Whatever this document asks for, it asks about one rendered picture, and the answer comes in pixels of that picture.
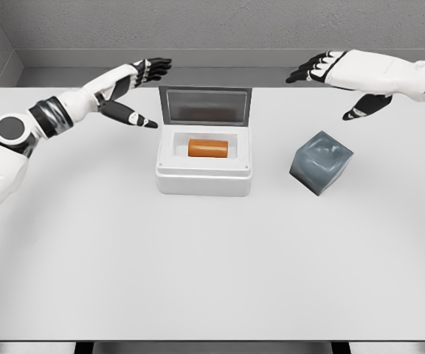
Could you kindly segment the grey hinged box lid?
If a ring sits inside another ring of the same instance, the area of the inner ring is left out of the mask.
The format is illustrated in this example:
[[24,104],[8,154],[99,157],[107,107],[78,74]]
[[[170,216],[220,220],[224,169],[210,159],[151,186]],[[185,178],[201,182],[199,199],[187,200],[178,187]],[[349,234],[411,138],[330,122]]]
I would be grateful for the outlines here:
[[166,125],[249,125],[251,88],[160,86],[159,96]]

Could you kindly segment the grey cube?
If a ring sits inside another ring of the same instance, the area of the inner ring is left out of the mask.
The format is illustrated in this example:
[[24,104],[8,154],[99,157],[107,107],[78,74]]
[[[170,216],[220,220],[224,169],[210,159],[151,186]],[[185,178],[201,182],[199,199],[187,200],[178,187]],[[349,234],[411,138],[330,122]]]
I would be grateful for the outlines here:
[[352,150],[320,131],[296,151],[289,174],[320,196],[342,175],[352,157]]

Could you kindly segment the white box base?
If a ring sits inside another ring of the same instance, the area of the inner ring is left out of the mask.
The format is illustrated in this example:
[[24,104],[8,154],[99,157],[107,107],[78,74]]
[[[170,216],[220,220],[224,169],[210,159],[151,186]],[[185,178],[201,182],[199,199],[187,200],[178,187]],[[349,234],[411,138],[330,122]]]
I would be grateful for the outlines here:
[[[228,156],[189,157],[191,139],[228,142]],[[159,191],[176,195],[244,197],[252,180],[252,143],[247,127],[164,125],[156,162]]]

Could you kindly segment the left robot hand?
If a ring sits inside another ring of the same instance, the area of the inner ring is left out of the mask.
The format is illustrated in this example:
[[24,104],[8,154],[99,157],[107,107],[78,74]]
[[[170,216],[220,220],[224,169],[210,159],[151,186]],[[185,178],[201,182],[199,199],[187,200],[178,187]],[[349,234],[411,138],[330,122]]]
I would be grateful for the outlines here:
[[103,116],[126,125],[157,129],[156,122],[117,100],[142,84],[160,81],[172,68],[171,63],[170,58],[148,58],[123,64],[88,82],[83,89],[94,96]]

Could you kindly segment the orange cylinder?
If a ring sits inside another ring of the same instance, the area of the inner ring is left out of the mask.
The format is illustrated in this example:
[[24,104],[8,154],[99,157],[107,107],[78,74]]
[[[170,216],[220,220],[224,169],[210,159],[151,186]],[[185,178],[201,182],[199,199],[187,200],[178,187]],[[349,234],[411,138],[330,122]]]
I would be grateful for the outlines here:
[[187,155],[189,157],[227,158],[228,141],[215,139],[190,139]]

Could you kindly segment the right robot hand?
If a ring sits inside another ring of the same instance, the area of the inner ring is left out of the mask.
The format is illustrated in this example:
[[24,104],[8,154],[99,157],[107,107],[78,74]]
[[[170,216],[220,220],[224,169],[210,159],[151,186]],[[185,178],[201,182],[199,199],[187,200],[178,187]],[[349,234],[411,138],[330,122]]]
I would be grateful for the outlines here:
[[359,50],[327,51],[297,67],[286,82],[316,81],[337,89],[364,94],[342,119],[370,116],[387,107],[393,98],[394,79],[384,72],[395,58]]

